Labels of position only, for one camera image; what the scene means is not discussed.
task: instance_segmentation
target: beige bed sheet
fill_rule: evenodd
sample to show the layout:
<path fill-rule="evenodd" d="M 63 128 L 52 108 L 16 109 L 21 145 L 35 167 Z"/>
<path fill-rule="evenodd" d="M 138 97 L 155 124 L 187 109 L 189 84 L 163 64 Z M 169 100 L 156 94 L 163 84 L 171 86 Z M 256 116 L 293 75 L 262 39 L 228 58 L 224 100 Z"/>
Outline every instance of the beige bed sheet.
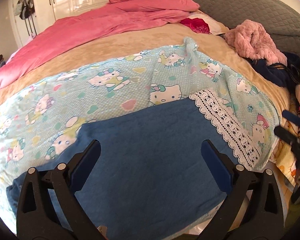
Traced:
<path fill-rule="evenodd" d="M 167 24 L 148 30 L 121 33 L 71 49 L 1 89 L 0 105 L 13 94 L 45 77 L 109 58 L 131 55 L 145 49 L 182 44 L 183 38 L 187 36 L 197 42 L 199 51 L 228 65 L 268 95 L 280 116 L 282 110 L 289 109 L 288 91 L 265 80 L 255 72 L 246 60 L 239 57 L 234 49 L 227 45 L 224 39 L 215 35 L 194 33 L 190 28 L 181 24 Z"/>

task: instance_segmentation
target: white lace trim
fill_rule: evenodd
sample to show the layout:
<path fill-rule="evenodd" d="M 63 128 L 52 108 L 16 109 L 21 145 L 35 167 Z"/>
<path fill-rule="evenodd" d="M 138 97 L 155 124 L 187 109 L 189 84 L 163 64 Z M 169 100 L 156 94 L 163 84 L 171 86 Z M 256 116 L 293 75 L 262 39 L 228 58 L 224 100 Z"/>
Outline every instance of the white lace trim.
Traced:
<path fill-rule="evenodd" d="M 260 157 L 259 148 L 255 146 L 237 118 L 228 113 L 222 99 L 211 90 L 201 90 L 189 98 L 195 100 L 199 111 L 217 128 L 217 132 L 233 149 L 233 155 L 238 158 L 239 163 L 247 170 L 252 170 Z"/>

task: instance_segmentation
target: silver screw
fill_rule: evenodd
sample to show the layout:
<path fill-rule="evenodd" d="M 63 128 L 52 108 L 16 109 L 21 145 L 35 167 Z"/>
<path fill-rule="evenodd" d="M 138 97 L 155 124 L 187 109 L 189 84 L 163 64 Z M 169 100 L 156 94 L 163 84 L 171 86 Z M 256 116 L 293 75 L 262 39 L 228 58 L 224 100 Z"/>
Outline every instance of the silver screw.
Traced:
<path fill-rule="evenodd" d="M 29 170 L 28 170 L 28 173 L 29 174 L 32 174 L 32 173 L 34 173 L 35 172 L 35 168 L 34 167 L 31 167 Z"/>
<path fill-rule="evenodd" d="M 59 165 L 58 165 L 58 170 L 64 170 L 66 168 L 66 164 L 65 163 L 60 163 Z"/>
<path fill-rule="evenodd" d="M 235 168 L 236 168 L 238 171 L 243 171 L 243 170 L 244 170 L 244 167 L 243 167 L 243 165 L 241 165 L 241 164 L 237 164 L 237 165 L 235 166 Z"/>
<path fill-rule="evenodd" d="M 271 171 L 271 169 L 266 169 L 266 173 L 267 173 L 268 175 L 272 175 L 272 174 L 273 174 L 273 172 Z"/>

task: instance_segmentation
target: light blue patterned fabric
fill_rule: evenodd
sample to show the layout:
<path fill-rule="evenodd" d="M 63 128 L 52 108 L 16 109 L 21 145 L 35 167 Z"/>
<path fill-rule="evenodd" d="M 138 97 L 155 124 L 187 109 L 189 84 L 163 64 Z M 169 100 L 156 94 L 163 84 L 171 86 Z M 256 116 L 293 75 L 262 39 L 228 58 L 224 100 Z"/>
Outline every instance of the light blue patterned fabric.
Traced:
<path fill-rule="evenodd" d="M 48 77 L 0 106 L 0 216 L 15 230 L 6 187 L 29 167 L 56 158 L 76 141 L 82 124 L 118 117 L 213 90 L 268 160 L 279 118 L 272 102 L 228 66 L 182 45 L 109 59 Z"/>

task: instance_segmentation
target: headboard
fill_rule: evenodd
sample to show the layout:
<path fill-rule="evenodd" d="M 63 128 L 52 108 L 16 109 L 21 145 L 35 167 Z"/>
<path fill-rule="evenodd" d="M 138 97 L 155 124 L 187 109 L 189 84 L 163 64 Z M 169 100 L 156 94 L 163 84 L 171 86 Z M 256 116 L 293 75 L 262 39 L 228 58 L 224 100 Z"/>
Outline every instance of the headboard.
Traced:
<path fill-rule="evenodd" d="M 200 10 L 235 28 L 244 20 L 260 22 L 281 51 L 300 56 L 300 14 L 279 0 L 194 0 Z"/>

